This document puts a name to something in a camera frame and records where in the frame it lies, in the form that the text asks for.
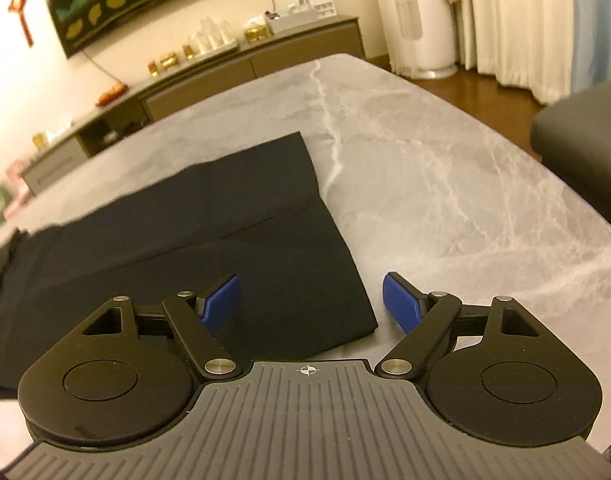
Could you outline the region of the black garment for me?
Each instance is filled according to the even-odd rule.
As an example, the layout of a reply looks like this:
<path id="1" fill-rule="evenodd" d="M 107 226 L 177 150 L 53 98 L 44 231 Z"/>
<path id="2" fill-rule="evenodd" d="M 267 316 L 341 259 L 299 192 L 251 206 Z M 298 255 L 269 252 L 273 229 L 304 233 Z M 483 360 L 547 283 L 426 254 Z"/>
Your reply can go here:
<path id="1" fill-rule="evenodd" d="M 377 321 L 299 133 L 190 166 L 63 226 L 0 246 L 0 398 L 105 301 L 136 304 L 238 276 L 257 360 L 304 360 Z"/>

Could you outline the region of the pink plastic chair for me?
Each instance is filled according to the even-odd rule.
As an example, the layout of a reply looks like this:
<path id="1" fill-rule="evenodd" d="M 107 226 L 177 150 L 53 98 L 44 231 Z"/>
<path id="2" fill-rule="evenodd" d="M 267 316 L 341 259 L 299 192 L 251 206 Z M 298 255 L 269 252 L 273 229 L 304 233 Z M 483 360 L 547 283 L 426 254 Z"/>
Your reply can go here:
<path id="1" fill-rule="evenodd" d="M 19 158 L 14 160 L 6 169 L 7 182 L 14 196 L 10 204 L 4 210 L 4 218 L 6 220 L 10 220 L 33 197 L 28 184 L 22 178 L 22 171 L 25 170 L 29 163 L 29 158 Z"/>

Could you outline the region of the dark grey chair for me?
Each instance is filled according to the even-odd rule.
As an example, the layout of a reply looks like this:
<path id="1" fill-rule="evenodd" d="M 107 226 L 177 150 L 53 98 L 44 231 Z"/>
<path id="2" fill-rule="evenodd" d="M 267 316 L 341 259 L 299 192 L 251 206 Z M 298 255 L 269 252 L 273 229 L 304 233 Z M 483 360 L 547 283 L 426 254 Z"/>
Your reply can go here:
<path id="1" fill-rule="evenodd" d="M 611 80 L 543 108 L 533 118 L 530 145 L 611 224 Z"/>

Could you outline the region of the red snack packet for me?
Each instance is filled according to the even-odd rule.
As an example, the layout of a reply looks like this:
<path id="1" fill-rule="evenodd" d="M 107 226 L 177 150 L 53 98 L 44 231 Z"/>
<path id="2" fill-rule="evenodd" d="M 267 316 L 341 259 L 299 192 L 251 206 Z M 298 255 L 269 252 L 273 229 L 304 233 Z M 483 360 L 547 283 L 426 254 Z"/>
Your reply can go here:
<path id="1" fill-rule="evenodd" d="M 97 99 L 95 105 L 97 107 L 105 107 L 111 102 L 119 99 L 120 96 L 124 96 L 124 94 L 130 90 L 130 87 L 127 84 L 123 84 L 123 82 L 118 82 L 114 84 L 109 90 L 102 92 Z"/>

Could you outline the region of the gold gift boxes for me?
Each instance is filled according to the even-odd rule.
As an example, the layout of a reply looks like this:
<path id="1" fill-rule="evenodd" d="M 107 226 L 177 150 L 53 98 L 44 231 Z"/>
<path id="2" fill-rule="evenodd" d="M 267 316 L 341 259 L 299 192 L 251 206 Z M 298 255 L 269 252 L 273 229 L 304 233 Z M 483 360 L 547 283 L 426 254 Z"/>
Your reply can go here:
<path id="1" fill-rule="evenodd" d="M 190 44 L 183 44 L 182 51 L 168 52 L 162 55 L 158 61 L 150 61 L 148 63 L 148 72 L 151 77 L 159 76 L 166 70 L 179 66 L 184 61 L 192 60 L 195 54 L 196 52 L 194 52 L 194 48 Z"/>

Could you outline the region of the tray of glass cups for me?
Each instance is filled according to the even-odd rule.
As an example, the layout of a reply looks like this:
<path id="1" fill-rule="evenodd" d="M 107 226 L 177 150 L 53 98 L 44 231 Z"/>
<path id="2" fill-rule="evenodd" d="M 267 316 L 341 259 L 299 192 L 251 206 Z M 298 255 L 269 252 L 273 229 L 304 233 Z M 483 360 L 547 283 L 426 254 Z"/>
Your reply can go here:
<path id="1" fill-rule="evenodd" d="M 212 18 L 202 18 L 188 42 L 195 58 L 209 58 L 239 49 L 232 25 L 226 20 L 214 21 Z"/>

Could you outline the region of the cream curtain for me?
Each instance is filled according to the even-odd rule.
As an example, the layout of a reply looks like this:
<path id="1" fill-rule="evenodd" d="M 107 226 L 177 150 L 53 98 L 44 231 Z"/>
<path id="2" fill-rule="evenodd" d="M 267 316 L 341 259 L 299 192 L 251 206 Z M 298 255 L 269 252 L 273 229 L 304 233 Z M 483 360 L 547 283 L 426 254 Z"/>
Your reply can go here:
<path id="1" fill-rule="evenodd" d="M 393 0 L 377 0 L 392 67 Z M 447 0 L 457 66 L 551 104 L 571 91 L 572 0 Z"/>

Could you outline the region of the grey TV cabinet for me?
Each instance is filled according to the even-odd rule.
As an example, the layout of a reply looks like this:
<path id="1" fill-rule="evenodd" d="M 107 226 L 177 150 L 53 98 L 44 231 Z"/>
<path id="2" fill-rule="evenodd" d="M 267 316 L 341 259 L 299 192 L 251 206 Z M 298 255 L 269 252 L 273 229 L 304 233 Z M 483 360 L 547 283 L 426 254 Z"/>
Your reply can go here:
<path id="1" fill-rule="evenodd" d="M 365 56 L 356 16 L 323 18 L 251 44 L 227 47 L 203 62 L 174 66 L 74 122 L 33 157 L 21 171 L 21 178 L 30 192 L 38 195 L 109 148 L 112 134 L 122 139 L 217 93 L 339 53 Z"/>

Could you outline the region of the white standing air conditioner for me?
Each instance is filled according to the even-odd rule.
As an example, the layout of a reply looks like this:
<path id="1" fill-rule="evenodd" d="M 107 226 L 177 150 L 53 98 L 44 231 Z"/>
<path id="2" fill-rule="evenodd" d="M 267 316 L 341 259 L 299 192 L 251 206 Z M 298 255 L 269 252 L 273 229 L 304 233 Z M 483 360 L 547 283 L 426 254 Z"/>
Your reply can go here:
<path id="1" fill-rule="evenodd" d="M 456 72 L 456 32 L 447 0 L 393 0 L 394 73 L 443 79 Z"/>

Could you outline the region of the blue curtain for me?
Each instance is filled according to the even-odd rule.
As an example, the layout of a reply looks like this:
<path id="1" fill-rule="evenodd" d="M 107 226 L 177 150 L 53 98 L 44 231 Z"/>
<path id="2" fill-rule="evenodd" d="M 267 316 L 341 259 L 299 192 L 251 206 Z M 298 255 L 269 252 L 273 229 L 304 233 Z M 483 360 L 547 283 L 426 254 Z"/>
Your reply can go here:
<path id="1" fill-rule="evenodd" d="M 571 92 L 611 79 L 611 0 L 573 0 Z"/>

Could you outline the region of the white storage box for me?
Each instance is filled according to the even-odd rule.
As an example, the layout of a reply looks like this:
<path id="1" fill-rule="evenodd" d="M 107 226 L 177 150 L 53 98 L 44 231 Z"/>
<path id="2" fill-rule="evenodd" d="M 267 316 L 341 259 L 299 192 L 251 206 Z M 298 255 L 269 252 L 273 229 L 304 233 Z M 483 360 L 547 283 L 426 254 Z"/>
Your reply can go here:
<path id="1" fill-rule="evenodd" d="M 267 11 L 263 20 L 272 35 L 337 15 L 334 0 L 296 0 L 286 10 Z"/>

